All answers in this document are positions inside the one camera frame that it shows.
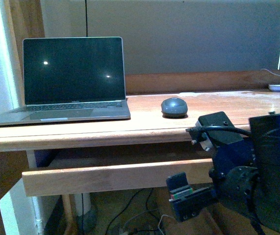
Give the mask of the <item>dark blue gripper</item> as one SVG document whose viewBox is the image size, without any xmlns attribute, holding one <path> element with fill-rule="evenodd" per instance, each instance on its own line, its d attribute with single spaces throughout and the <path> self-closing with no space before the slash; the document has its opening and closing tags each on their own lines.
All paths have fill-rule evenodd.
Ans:
<svg viewBox="0 0 280 235">
<path fill-rule="evenodd" d="M 217 147 L 213 155 L 213 168 L 209 171 L 212 184 L 193 189 L 184 172 L 166 180 L 170 205 L 178 222 L 198 216 L 202 209 L 221 203 L 250 220 L 257 221 L 254 191 L 258 171 L 255 167 L 252 141 Z"/>
</svg>

